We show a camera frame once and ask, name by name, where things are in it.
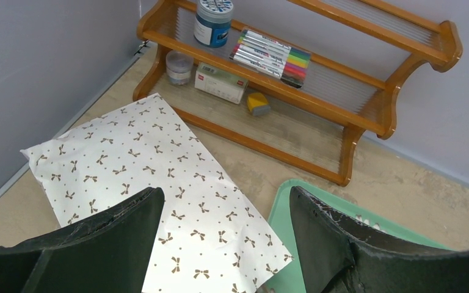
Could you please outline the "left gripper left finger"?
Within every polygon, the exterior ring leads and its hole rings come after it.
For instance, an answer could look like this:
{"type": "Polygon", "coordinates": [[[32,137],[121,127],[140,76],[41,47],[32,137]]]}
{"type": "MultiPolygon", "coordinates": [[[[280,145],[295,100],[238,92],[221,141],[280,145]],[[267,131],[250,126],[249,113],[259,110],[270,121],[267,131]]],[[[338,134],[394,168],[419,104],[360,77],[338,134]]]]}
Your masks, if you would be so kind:
{"type": "Polygon", "coordinates": [[[148,187],[50,233],[0,246],[0,292],[140,292],[164,193],[148,187]]]}

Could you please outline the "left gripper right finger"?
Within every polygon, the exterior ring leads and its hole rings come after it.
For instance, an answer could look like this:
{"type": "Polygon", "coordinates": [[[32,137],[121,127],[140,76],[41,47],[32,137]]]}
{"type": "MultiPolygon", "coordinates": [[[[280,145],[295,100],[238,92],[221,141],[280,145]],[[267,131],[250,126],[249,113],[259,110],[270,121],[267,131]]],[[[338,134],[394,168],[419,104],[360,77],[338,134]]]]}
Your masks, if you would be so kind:
{"type": "Polygon", "coordinates": [[[469,292],[469,250],[391,236],[299,186],[289,208],[307,292],[469,292]]]}

